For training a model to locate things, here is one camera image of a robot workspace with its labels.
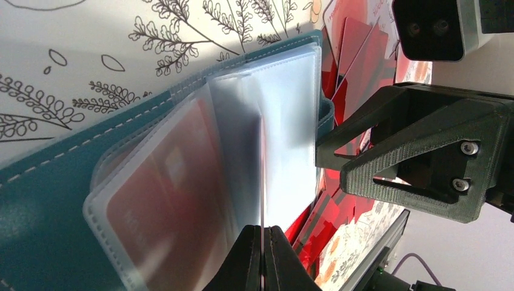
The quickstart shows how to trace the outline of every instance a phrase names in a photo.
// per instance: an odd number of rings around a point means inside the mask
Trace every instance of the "screw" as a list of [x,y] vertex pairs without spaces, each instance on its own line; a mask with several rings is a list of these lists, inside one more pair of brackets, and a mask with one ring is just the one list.
[[469,182],[463,179],[453,179],[452,185],[453,188],[459,192],[469,189]]
[[473,141],[465,141],[461,144],[461,150],[464,154],[472,156],[478,153],[478,144]]

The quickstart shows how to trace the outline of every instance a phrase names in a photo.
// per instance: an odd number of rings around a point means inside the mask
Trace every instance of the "camera lens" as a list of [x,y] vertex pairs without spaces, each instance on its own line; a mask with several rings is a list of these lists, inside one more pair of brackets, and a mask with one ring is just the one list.
[[448,32],[450,25],[446,20],[439,19],[435,22],[433,26],[433,31],[437,36],[443,36]]
[[412,37],[418,35],[419,32],[421,31],[421,29],[417,23],[409,24],[408,30],[409,30],[409,35]]

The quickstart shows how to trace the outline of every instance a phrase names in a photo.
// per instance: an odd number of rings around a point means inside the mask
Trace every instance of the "metal screw head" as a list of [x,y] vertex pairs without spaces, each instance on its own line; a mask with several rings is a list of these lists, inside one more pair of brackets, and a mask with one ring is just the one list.
[[478,153],[478,144],[473,141],[465,141],[461,144],[461,150],[465,155],[472,156]]
[[452,186],[455,190],[463,192],[469,189],[469,182],[463,179],[453,179]]

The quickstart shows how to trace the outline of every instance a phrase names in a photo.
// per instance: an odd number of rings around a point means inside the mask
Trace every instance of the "leather surface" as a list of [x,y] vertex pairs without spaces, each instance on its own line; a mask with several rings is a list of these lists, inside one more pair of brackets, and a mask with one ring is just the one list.
[[[160,121],[204,85],[206,76],[311,42],[321,43],[319,31],[220,63],[1,169],[0,290],[125,290],[82,216],[93,169],[101,156],[141,128]],[[320,110],[327,108],[333,115],[330,101],[322,102]],[[331,117],[322,116],[319,134],[332,128]]]

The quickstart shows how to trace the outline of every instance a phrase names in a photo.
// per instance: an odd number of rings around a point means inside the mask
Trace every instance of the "cable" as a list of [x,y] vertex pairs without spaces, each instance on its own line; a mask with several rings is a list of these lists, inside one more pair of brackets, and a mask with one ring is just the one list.
[[425,261],[417,254],[417,253],[408,253],[406,254],[401,260],[400,262],[398,263],[398,265],[396,265],[394,271],[391,273],[391,275],[395,275],[398,270],[400,269],[400,267],[403,265],[403,263],[408,259],[410,258],[411,256],[413,256],[414,258],[418,259],[418,261],[423,265],[423,267],[425,268],[425,270],[429,273],[430,277],[432,278],[432,280],[434,280],[435,284],[437,286],[442,286],[441,285],[441,282],[437,279],[437,277],[435,276],[435,274],[433,273],[432,270],[430,270],[430,267],[429,265],[427,265],[427,263],[425,263]]

